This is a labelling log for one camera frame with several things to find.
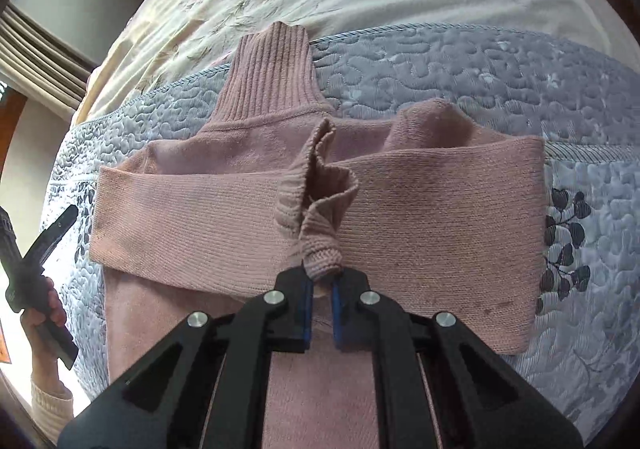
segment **hand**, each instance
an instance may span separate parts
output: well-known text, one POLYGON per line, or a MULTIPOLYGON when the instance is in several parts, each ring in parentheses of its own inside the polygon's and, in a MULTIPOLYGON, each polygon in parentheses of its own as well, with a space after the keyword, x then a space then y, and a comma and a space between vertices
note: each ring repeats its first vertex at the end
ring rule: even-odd
MULTIPOLYGON (((47 297, 51 307, 49 318, 56 326, 64 326, 66 312, 62 308, 58 293, 53 287, 53 281, 50 277, 47 277, 46 280, 49 287, 49 295, 47 297)), ((36 326, 44 323, 45 320, 45 315, 34 308, 26 309, 20 316, 22 329, 31 345, 31 362, 33 365, 31 378, 34 384, 45 393, 57 395, 64 390, 64 385, 60 382, 58 375, 58 358, 49 350, 49 347, 40 338, 36 330, 36 326)))

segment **beige curtain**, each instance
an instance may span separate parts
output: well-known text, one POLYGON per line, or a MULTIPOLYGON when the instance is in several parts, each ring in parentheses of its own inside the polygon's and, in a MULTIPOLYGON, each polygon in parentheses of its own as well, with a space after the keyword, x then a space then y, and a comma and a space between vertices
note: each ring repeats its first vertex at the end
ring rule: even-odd
POLYGON ((93 69, 8 4, 0 16, 0 74, 9 86, 71 121, 93 69))

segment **quilted blanket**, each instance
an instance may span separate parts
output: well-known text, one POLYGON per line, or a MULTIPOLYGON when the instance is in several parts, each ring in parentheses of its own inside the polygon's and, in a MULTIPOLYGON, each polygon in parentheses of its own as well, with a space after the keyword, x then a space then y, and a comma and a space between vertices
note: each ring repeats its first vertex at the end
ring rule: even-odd
MULTIPOLYGON (((440 97, 502 133, 545 137, 546 269, 529 349, 506 359, 589 441, 640 369, 639 74, 571 41, 485 26, 393 25, 311 46, 322 93, 342 117, 388 118, 440 97)), ((98 169, 150 140, 195 134, 228 70, 132 99, 72 128, 60 147, 42 226, 72 203, 80 217, 46 270, 68 312, 80 348, 75 371, 90 397, 108 385, 104 283, 88 259, 98 169)), ((508 278, 518 253, 500 255, 508 278)))

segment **pink sweater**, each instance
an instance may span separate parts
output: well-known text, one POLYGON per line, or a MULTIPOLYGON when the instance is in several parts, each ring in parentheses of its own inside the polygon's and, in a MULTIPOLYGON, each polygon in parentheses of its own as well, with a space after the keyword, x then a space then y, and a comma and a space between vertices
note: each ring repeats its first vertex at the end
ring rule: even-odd
POLYGON ((328 275, 363 270, 407 311, 450 310, 500 353, 525 349, 542 270, 543 141, 433 100, 340 119, 304 28, 242 38, 209 122, 102 168, 90 255, 105 266, 110 378, 189 312, 218 316, 305 265, 308 354, 276 353, 264 447, 370 448, 366 353, 338 353, 328 275))

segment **beige sweater sleeve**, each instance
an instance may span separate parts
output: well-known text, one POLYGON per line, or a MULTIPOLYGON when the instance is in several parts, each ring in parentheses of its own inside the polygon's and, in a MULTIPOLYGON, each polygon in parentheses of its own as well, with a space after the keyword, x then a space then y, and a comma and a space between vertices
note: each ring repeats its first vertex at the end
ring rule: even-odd
POLYGON ((57 396, 42 391, 31 381, 31 410, 33 421, 54 444, 65 425, 74 417, 74 397, 66 389, 57 396))

